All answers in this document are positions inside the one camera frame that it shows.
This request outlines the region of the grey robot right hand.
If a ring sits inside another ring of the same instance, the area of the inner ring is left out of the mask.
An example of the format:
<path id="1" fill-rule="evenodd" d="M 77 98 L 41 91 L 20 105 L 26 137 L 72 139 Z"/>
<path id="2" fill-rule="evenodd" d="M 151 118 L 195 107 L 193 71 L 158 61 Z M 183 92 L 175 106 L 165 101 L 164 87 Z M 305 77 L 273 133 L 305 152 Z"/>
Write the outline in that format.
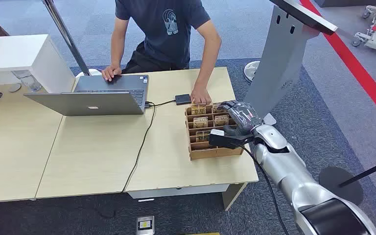
<path id="1" fill-rule="evenodd" d="M 236 128 L 232 128 L 229 125 L 223 126 L 223 130 L 228 136 L 249 135 L 255 127 L 263 124 L 262 119 L 257 115 L 254 108 L 246 102 L 237 100 L 224 101 L 221 102 L 217 109 L 227 111 L 237 125 Z"/>

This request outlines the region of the person's right hand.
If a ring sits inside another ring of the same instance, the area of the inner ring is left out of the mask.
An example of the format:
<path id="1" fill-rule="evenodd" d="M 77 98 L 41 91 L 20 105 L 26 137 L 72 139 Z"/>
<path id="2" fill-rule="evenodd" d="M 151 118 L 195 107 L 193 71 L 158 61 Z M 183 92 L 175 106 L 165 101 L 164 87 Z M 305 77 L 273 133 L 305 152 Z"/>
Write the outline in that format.
<path id="1" fill-rule="evenodd" d="M 120 65 L 111 64 L 101 71 L 102 77 L 106 82 L 112 82 L 116 76 L 122 74 Z"/>

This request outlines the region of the person's left hand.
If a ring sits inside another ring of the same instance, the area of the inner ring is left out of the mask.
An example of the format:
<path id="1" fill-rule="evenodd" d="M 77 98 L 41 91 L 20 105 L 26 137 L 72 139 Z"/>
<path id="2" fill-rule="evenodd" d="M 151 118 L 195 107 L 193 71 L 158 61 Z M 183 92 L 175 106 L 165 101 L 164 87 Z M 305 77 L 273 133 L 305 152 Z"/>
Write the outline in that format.
<path id="1" fill-rule="evenodd" d="M 212 99 L 208 93 L 208 90 L 204 86 L 197 86 L 195 85 L 191 95 L 191 102 L 192 104 L 210 104 Z"/>

